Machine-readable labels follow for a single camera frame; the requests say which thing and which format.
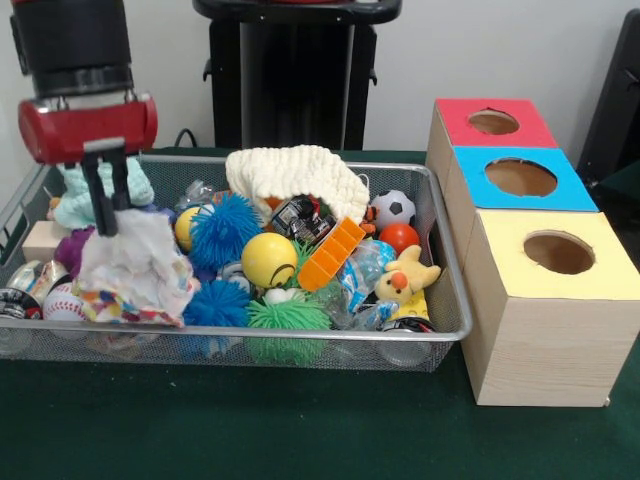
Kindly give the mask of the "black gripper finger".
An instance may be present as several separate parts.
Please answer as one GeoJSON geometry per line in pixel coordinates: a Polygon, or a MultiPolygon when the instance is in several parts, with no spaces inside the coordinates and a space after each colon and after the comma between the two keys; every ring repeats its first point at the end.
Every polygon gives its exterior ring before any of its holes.
{"type": "Polygon", "coordinates": [[[110,162],[114,159],[114,155],[115,151],[94,151],[86,153],[81,161],[82,172],[91,197],[96,229],[100,236],[115,236],[117,234],[117,222],[112,201],[105,195],[99,174],[100,160],[110,162]]]}
{"type": "Polygon", "coordinates": [[[128,188],[127,155],[123,146],[109,151],[109,163],[112,166],[112,182],[114,193],[112,195],[113,208],[116,211],[124,211],[131,207],[131,199],[128,188]]]}

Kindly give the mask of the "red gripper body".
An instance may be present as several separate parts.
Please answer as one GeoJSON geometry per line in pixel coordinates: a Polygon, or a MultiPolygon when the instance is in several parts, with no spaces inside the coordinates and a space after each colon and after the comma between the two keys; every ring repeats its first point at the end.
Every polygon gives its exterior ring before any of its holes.
{"type": "Polygon", "coordinates": [[[151,148],[158,130],[154,100],[107,106],[60,108],[54,100],[24,100],[18,126],[34,160],[44,165],[79,163],[90,153],[111,150],[125,155],[151,148]]]}

